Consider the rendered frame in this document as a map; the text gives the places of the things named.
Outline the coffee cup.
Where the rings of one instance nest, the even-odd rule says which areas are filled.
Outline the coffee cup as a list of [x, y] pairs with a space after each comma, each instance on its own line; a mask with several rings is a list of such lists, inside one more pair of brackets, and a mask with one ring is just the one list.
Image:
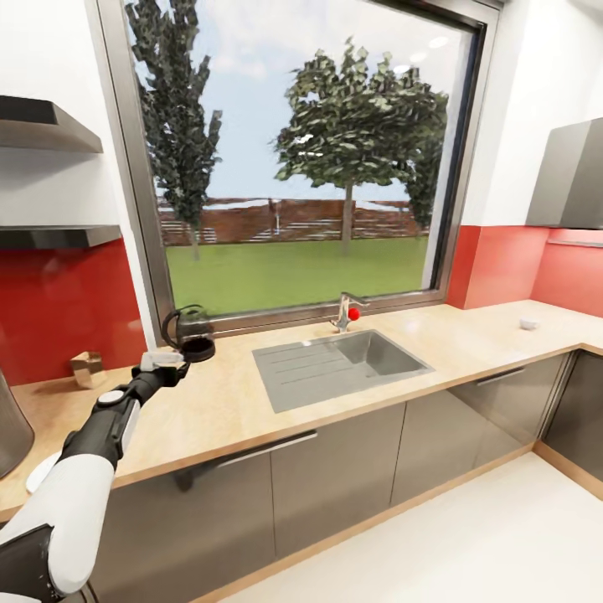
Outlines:
[[537, 319], [533, 318], [533, 317], [524, 317], [521, 316], [520, 319], [520, 326], [523, 329], [537, 329], [539, 322], [537, 321]]

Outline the saucer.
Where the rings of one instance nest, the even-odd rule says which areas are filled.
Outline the saucer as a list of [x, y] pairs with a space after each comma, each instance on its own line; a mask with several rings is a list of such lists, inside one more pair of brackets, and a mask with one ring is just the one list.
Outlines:
[[29, 479], [26, 481], [27, 488], [30, 492], [34, 493], [34, 490], [39, 487], [43, 480], [49, 475], [49, 472], [53, 469], [55, 462], [59, 459], [61, 452], [52, 455], [32, 472]]

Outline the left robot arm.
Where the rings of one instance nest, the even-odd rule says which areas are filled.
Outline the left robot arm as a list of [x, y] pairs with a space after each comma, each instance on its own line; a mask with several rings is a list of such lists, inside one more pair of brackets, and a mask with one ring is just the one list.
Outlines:
[[0, 603], [59, 603], [90, 578], [111, 480], [140, 408], [185, 379], [190, 361], [182, 359], [143, 353], [132, 381], [99, 397], [82, 429], [69, 433], [49, 475], [0, 530]]

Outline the electric kettle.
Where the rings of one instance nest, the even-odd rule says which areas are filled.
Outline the electric kettle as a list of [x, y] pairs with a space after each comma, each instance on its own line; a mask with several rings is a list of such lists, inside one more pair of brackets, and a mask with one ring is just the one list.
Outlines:
[[[170, 312], [162, 325], [163, 339], [178, 354], [182, 354], [182, 362], [201, 363], [216, 354], [214, 330], [206, 309], [198, 304]], [[168, 336], [168, 323], [178, 316], [176, 325], [177, 342]]]

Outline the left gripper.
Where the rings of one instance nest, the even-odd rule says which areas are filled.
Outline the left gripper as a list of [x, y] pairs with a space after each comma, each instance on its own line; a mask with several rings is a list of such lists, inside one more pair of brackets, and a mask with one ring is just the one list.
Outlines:
[[180, 379], [185, 379], [190, 361], [182, 363], [179, 367], [171, 364], [159, 364], [157, 369], [153, 371], [141, 371], [140, 366], [131, 368], [132, 379], [140, 379], [149, 384], [151, 395], [154, 395], [162, 386], [165, 388], [175, 388]]

